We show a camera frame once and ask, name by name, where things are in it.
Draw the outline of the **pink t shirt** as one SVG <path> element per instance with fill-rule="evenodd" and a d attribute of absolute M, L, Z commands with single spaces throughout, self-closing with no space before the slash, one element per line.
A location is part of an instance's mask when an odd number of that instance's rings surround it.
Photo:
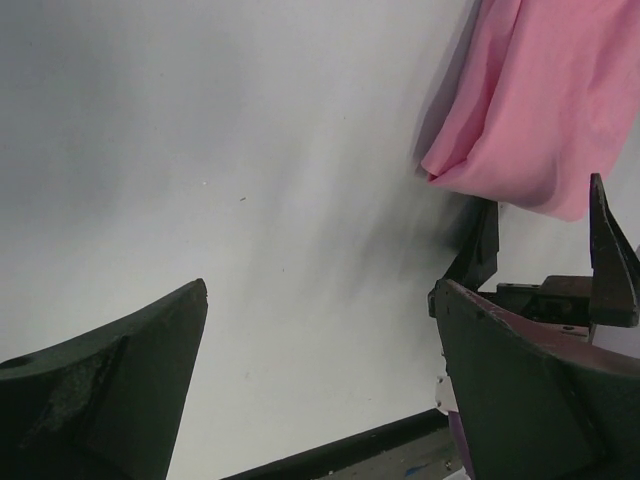
<path fill-rule="evenodd" d="M 635 1 L 485 1 L 428 182 L 564 221 L 639 112 Z"/>

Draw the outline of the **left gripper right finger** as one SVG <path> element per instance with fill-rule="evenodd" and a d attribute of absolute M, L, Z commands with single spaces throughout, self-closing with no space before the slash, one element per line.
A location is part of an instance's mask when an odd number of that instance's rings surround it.
<path fill-rule="evenodd" d="M 639 361 L 451 280 L 435 317 L 477 479 L 636 479 Z"/>

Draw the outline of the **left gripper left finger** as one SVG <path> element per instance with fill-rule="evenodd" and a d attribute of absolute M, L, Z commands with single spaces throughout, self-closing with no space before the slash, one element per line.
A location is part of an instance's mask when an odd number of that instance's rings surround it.
<path fill-rule="evenodd" d="M 1 364 L 4 479 L 164 479 L 207 316 L 197 279 Z"/>

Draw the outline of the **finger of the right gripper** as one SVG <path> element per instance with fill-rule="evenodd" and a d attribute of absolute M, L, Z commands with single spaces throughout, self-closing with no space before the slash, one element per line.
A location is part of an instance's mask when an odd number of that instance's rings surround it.
<path fill-rule="evenodd" d="M 593 323 L 620 328 L 639 325 L 639 258 L 609 207 L 602 177 L 590 176 L 589 312 Z"/>
<path fill-rule="evenodd" d="M 499 205 L 481 199 L 473 227 L 443 278 L 478 290 L 497 272 Z"/>

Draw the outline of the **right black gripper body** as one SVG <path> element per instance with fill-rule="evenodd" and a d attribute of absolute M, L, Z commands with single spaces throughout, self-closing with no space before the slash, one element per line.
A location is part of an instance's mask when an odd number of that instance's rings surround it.
<path fill-rule="evenodd" d="M 483 292 L 482 296 L 564 335 L 592 340 L 591 289 L 591 277 L 552 275 L 540 285 L 500 283 L 494 292 Z"/>

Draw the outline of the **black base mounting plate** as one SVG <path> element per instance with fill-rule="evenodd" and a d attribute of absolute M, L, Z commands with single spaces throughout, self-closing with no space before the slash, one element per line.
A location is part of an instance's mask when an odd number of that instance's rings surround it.
<path fill-rule="evenodd" d="M 445 479 L 461 470 L 448 418 L 432 409 L 230 478 Z"/>

